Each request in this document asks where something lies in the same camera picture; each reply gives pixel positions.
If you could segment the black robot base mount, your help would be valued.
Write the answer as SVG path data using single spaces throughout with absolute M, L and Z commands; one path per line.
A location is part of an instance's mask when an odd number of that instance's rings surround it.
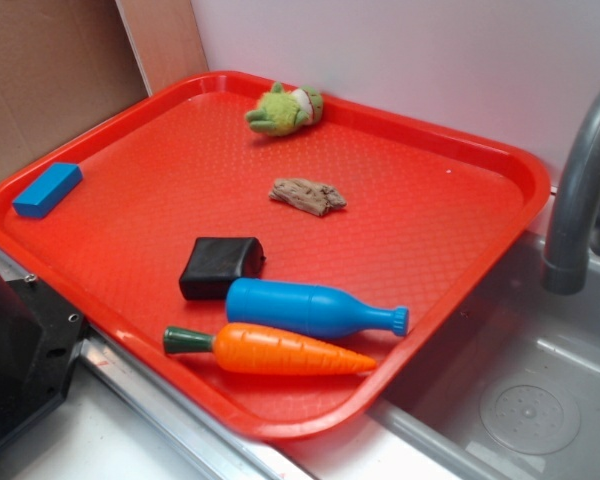
M 0 274 L 0 449 L 65 401 L 86 327 L 43 280 Z

